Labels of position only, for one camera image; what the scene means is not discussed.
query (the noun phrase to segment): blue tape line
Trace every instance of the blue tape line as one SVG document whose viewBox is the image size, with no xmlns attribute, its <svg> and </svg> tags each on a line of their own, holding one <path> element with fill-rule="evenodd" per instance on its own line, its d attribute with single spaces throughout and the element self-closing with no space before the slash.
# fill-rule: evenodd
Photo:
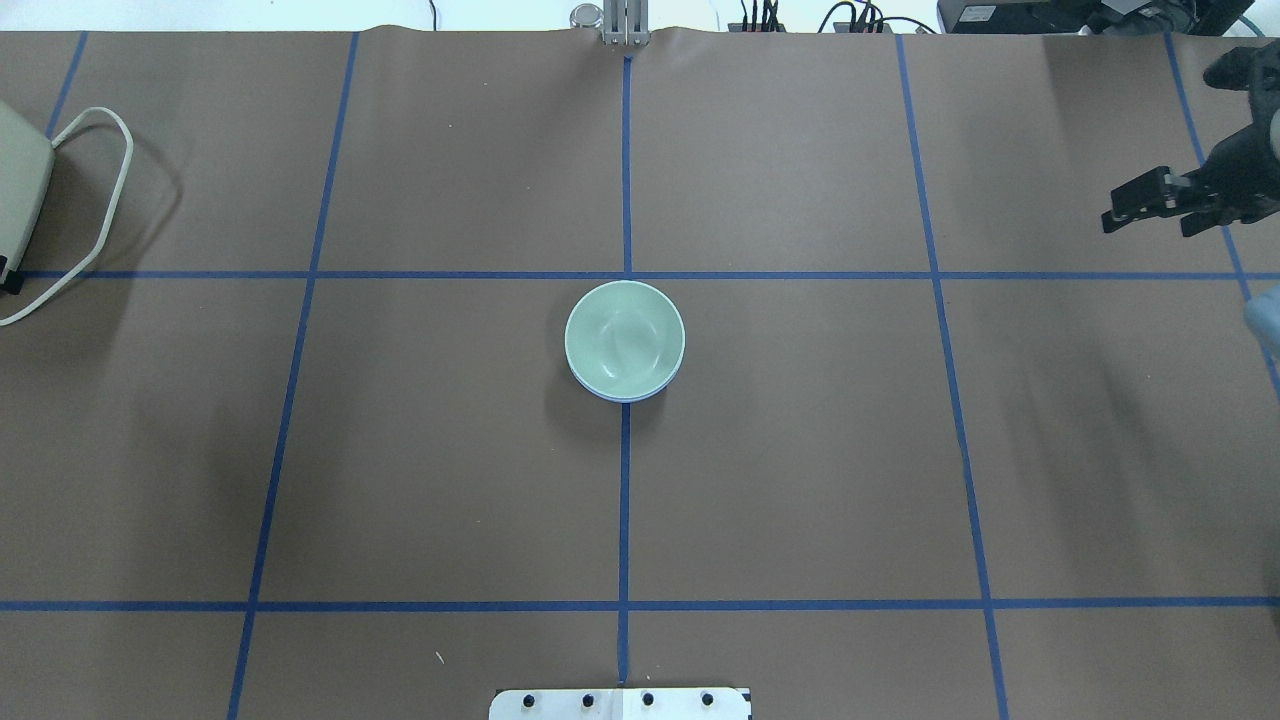
<svg viewBox="0 0 1280 720">
<path fill-rule="evenodd" d="M 256 612 L 463 614 L 617 612 L 613 600 L 544 601 L 261 601 Z M 1280 596 L 1006 597 L 936 600 L 634 600 L 631 612 L 876 612 L 942 610 L 1074 610 L 1108 607 L 1280 607 Z M 247 602 L 8 600 L 0 612 L 244 612 Z"/>
<path fill-rule="evenodd" d="M 1107 607 L 1280 607 L 1280 597 L 1046 597 L 993 600 L 996 610 L 1071 610 Z"/>
<path fill-rule="evenodd" d="M 1165 33 L 1165 54 L 1169 56 L 1169 69 L 1174 74 L 1174 87 L 1178 90 L 1178 102 L 1183 108 L 1183 122 L 1187 123 L 1187 133 L 1192 138 L 1192 149 L 1196 151 L 1196 161 L 1201 165 L 1204 164 L 1204 150 L 1199 143 L 1199 132 L 1196 129 L 1196 118 L 1192 117 L 1192 105 L 1187 100 L 1187 86 L 1183 85 L 1183 70 L 1181 65 L 1178 63 L 1178 51 L 1174 49 L 1174 36 Z M 1231 231 L 1228 227 L 1222 227 L 1222 243 L 1226 245 L 1226 254 L 1231 259 L 1231 268 L 1235 269 L 1235 278 L 1240 283 L 1240 292 L 1244 293 L 1244 299 L 1249 299 L 1249 284 L 1244 279 L 1244 266 L 1240 264 L 1240 254 L 1235 250 L 1235 240 L 1231 237 Z"/>
<path fill-rule="evenodd" d="M 67 270 L 27 270 L 56 279 Z M 474 279 L 474 281 L 1236 281 L 1236 273 L 1039 272 L 1039 270 L 86 270 L 87 279 Z M 1247 279 L 1280 281 L 1280 273 L 1245 273 Z"/>
<path fill-rule="evenodd" d="M 911 270 L 728 270 L 728 272 L 639 272 L 644 281 L 927 281 L 927 272 Z"/>
<path fill-rule="evenodd" d="M 1183 70 L 1178 64 L 1178 53 L 1174 50 L 1174 36 L 1165 33 L 1165 54 L 1169 55 L 1169 68 L 1174 72 L 1174 87 L 1178 88 L 1178 101 L 1183 106 L 1183 120 L 1187 131 L 1192 136 L 1192 149 L 1196 151 L 1196 161 L 1204 164 L 1204 150 L 1199 143 L 1199 133 L 1196 132 L 1196 120 L 1192 118 L 1192 105 L 1187 101 L 1187 87 L 1183 85 Z"/>
<path fill-rule="evenodd" d="M 943 281 L 1234 281 L 1235 273 L 941 270 L 938 278 Z"/>
<path fill-rule="evenodd" d="M 0 612 L 244 612 L 247 602 L 169 600 L 10 600 Z"/>
<path fill-rule="evenodd" d="M 618 483 L 618 685 L 627 682 L 631 656 L 631 405 L 622 405 Z"/>
<path fill-rule="evenodd" d="M 298 602 L 264 601 L 259 612 L 614 612 L 612 600 L 480 601 L 480 602 Z"/>
<path fill-rule="evenodd" d="M 63 78 L 63 87 L 58 91 L 58 100 L 54 102 L 54 111 L 49 115 L 49 124 L 45 126 L 45 137 L 52 138 L 54 131 L 58 129 L 58 120 L 63 117 L 63 105 L 67 104 L 67 96 L 72 92 L 72 81 L 76 79 L 76 70 L 79 69 L 79 60 L 84 55 L 84 45 L 88 44 L 88 32 L 81 32 L 79 40 L 76 42 L 76 53 L 72 54 L 72 64 L 67 67 L 67 77 Z"/>
<path fill-rule="evenodd" d="M 631 272 L 631 55 L 622 58 L 622 272 Z"/>
<path fill-rule="evenodd" d="M 1280 401 L 1280 370 L 1276 369 L 1276 359 L 1272 357 L 1266 350 L 1262 351 L 1262 359 L 1267 363 L 1267 374 L 1271 375 L 1271 387 L 1276 391 L 1276 400 Z"/>
<path fill-rule="evenodd" d="M 969 505 L 969 532 L 973 538 L 973 555 L 978 566 L 978 587 L 982 592 L 983 619 L 987 625 L 987 648 L 991 655 L 991 676 L 996 691 L 996 708 L 1001 720 L 1009 720 L 1009 698 L 1005 692 L 1004 661 L 1000 656 L 1000 638 L 996 633 L 996 614 L 991 606 L 991 579 L 987 574 L 987 553 L 982 539 L 982 520 L 978 515 L 978 492 L 973 483 L 973 464 L 969 459 L 969 438 L 964 424 L 964 406 L 960 402 L 960 384 L 956 380 L 955 355 L 951 350 L 951 328 L 947 323 L 946 299 L 942 295 L 942 278 L 938 273 L 938 251 L 933 240 L 933 217 L 929 213 L 929 193 L 924 182 L 924 161 L 920 158 L 920 141 L 915 124 L 915 108 L 911 101 L 911 78 L 906 65 L 906 50 L 902 36 L 893 36 L 897 46 L 897 68 L 902 82 L 902 104 L 906 109 L 906 129 L 911 141 L 911 161 L 915 165 L 915 190 L 920 204 L 920 219 L 924 225 L 924 245 L 929 255 L 929 270 L 933 273 L 933 304 L 938 314 L 938 333 L 942 338 L 942 357 L 947 369 L 947 388 L 951 393 L 951 416 L 956 428 L 956 442 L 960 446 L 960 460 L 964 466 L 965 496 Z"/>
<path fill-rule="evenodd" d="M 338 152 L 342 149 L 342 129 L 347 119 L 347 101 L 351 96 L 351 78 L 356 69 L 356 50 L 360 47 L 360 33 L 351 33 L 351 46 L 347 50 L 347 69 L 342 81 L 342 96 L 338 100 L 338 118 L 333 128 L 333 143 L 329 146 L 329 167 L 325 170 L 324 192 L 320 196 L 320 215 L 316 219 L 315 240 L 311 246 L 311 269 L 307 287 L 302 293 L 302 310 L 298 314 L 298 332 L 293 342 L 293 359 L 289 363 L 289 379 L 284 391 L 284 407 L 280 411 L 280 429 L 275 438 L 275 454 L 271 459 L 271 479 L 266 487 L 266 502 L 262 506 L 262 523 L 259 527 L 257 550 L 253 553 L 253 575 L 250 582 L 248 609 L 244 611 L 244 625 L 241 629 L 241 646 L 236 657 L 236 675 L 232 680 L 232 694 L 227 706 L 227 719 L 236 720 L 239 714 L 241 693 L 244 689 L 244 670 L 248 666 L 250 643 L 253 639 L 253 620 L 257 611 L 259 594 L 262 589 L 262 570 L 266 565 L 266 547 L 271 537 L 271 520 L 275 515 L 275 500 L 280 487 L 280 471 L 284 465 L 284 448 L 289 438 L 289 423 L 293 416 L 293 400 L 298 388 L 298 372 L 302 366 L 302 350 L 307 340 L 307 320 L 311 315 L 311 301 L 315 296 L 316 270 L 320 265 L 320 252 L 324 246 L 325 223 L 329 217 L 329 199 L 333 193 L 333 177 L 338 169 Z"/>
<path fill-rule="evenodd" d="M 60 278 L 67 270 L 26 270 L 28 278 Z M 307 279 L 306 270 L 84 270 L 78 275 L 88 279 L 210 279 L 210 281 L 259 281 L 259 279 Z"/>
<path fill-rule="evenodd" d="M 319 270 L 320 279 L 462 279 L 462 281 L 613 281 L 623 273 L 607 270 Z"/>
<path fill-rule="evenodd" d="M 980 600 L 636 600 L 635 612 L 832 612 L 982 610 Z"/>
</svg>

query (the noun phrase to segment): electronic device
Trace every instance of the electronic device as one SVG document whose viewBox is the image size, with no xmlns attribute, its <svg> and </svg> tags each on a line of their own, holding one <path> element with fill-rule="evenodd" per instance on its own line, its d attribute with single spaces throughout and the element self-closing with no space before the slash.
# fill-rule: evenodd
<svg viewBox="0 0 1280 720">
<path fill-rule="evenodd" d="M 10 325 L 36 311 L 97 260 L 106 245 L 106 236 L 111 232 L 111 220 L 115 219 L 115 209 L 120 204 L 120 192 L 124 190 L 124 178 L 129 174 L 129 163 L 133 161 L 133 135 L 124 120 L 113 110 L 88 108 L 76 115 L 76 119 L 50 141 L 40 131 L 31 127 L 31 123 L 13 108 L 0 102 L 0 291 L 12 295 L 17 295 L 22 290 L 23 275 L 19 272 L 19 265 L 22 256 L 27 252 L 27 245 L 31 242 L 31 232 L 40 215 L 45 191 L 49 188 L 49 177 L 54 167 L 54 150 L 79 129 L 86 117 L 95 113 L 111 118 L 124 137 L 124 158 L 120 160 L 120 172 L 111 188 L 111 199 L 106 204 L 106 214 L 102 218 L 97 241 L 83 260 L 67 270 L 54 284 L 40 293 L 40 297 L 13 315 L 0 318 L 0 325 Z"/>
<path fill-rule="evenodd" d="M 36 227 L 54 169 L 54 145 L 0 102 L 0 292 L 18 295 L 18 265 Z"/>
<path fill-rule="evenodd" d="M 1253 0 L 938 0 L 951 33 L 1222 35 Z"/>
</svg>

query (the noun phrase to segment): table surface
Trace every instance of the table surface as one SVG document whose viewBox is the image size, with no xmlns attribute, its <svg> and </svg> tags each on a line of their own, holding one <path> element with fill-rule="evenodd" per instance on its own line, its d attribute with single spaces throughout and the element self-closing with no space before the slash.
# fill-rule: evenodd
<svg viewBox="0 0 1280 720">
<path fill-rule="evenodd" d="M 1276 225 L 1098 228 L 1247 120 L 1229 46 L 0 35 L 33 124 L 138 143 L 4 332 L 0 715 L 1268 717 Z M 0 313 L 119 151 L 59 150 Z M 689 331 L 635 406 L 563 359 L 612 278 Z"/>
</svg>

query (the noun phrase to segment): light green bowl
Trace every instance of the light green bowl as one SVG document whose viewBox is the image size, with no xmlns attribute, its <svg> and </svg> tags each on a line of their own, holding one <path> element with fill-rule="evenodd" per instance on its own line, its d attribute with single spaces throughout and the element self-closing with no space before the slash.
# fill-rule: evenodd
<svg viewBox="0 0 1280 720">
<path fill-rule="evenodd" d="M 685 322 L 650 284 L 605 283 L 568 314 L 564 356 L 586 389 L 613 402 L 637 402 L 667 387 L 680 370 Z"/>
</svg>

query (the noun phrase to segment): black cable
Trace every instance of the black cable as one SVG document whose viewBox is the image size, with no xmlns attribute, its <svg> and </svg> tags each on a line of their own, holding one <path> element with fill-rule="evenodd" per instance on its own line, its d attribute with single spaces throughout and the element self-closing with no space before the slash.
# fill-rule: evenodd
<svg viewBox="0 0 1280 720">
<path fill-rule="evenodd" d="M 1257 26 L 1257 23 L 1254 23 L 1249 18 L 1245 18 L 1244 15 L 1240 15 L 1240 24 L 1243 24 L 1244 27 L 1252 29 L 1253 35 L 1256 35 L 1258 37 L 1266 37 L 1267 36 L 1267 33 L 1262 32 L 1262 28 L 1260 28 Z"/>
<path fill-rule="evenodd" d="M 858 24 L 854 26 L 854 27 L 850 27 L 849 32 L 854 32 L 855 29 L 861 31 L 861 32 L 867 32 L 872 26 L 874 26 L 876 24 L 876 15 L 872 14 L 873 9 L 876 12 L 879 12 L 879 9 L 876 8 L 876 5 L 872 5 L 870 3 L 867 3 L 863 6 L 863 13 L 860 15 L 858 15 Z"/>
<path fill-rule="evenodd" d="M 827 17 L 822 18 L 822 24 L 818 26 L 818 32 L 822 32 L 822 31 L 827 29 L 827 20 L 831 19 L 831 15 L 837 9 L 840 9 L 841 5 L 849 5 L 849 22 L 850 23 L 854 23 L 854 22 L 858 20 L 858 5 L 854 5 L 850 0 L 840 0 L 840 3 L 836 3 L 835 5 L 831 6 L 829 10 L 827 10 Z"/>
<path fill-rule="evenodd" d="M 900 15 L 893 15 L 892 18 L 884 18 L 884 17 L 882 17 L 879 19 L 879 28 L 881 28 L 879 32 L 884 32 L 884 23 L 887 23 L 890 20 L 904 20 L 904 22 L 909 22 L 909 23 L 915 23 L 916 26 L 923 27 L 924 32 L 927 32 L 929 35 L 937 35 L 937 32 L 934 32 L 934 29 L 932 27 L 922 23 L 920 20 L 918 20 L 915 18 L 904 18 L 904 17 L 900 17 Z"/>
</svg>

